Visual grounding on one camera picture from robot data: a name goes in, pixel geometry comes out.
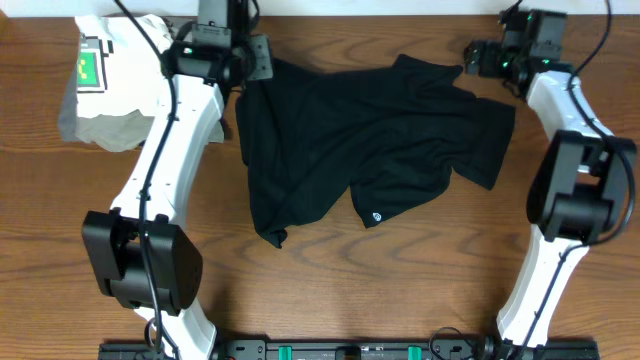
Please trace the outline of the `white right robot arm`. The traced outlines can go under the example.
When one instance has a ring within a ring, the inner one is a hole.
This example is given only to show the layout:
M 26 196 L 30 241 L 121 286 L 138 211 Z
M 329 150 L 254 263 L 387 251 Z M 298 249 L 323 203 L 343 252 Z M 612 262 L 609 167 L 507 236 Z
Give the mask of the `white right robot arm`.
M 578 69 L 532 42 L 473 41 L 465 70 L 513 83 L 550 141 L 527 198 L 531 236 L 515 286 L 499 310 L 499 338 L 487 359 L 569 359 L 595 348 L 557 343 L 548 333 L 556 307 L 589 250 L 619 235 L 630 220 L 636 186 L 634 142 L 615 136 L 585 98 Z

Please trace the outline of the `black t-shirt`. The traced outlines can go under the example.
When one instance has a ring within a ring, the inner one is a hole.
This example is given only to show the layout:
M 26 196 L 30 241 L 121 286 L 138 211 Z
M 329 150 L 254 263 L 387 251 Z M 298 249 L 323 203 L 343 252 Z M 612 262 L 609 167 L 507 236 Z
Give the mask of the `black t-shirt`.
M 344 193 L 371 228 L 434 200 L 453 174 L 492 189 L 515 109 L 459 88 L 461 72 L 407 55 L 336 73 L 276 60 L 236 103 L 256 233 L 281 247 Z

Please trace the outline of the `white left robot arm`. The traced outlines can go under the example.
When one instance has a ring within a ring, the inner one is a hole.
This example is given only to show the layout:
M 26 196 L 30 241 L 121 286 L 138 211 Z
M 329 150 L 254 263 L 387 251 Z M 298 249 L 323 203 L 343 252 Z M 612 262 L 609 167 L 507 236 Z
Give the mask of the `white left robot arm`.
M 203 257 L 185 234 L 187 205 L 224 92 L 273 75 L 265 35 L 235 47 L 176 41 L 164 52 L 169 93 L 108 212 L 90 211 L 82 240 L 100 292 L 146 324 L 141 343 L 103 343 L 102 359 L 212 359 L 217 329 L 197 298 Z

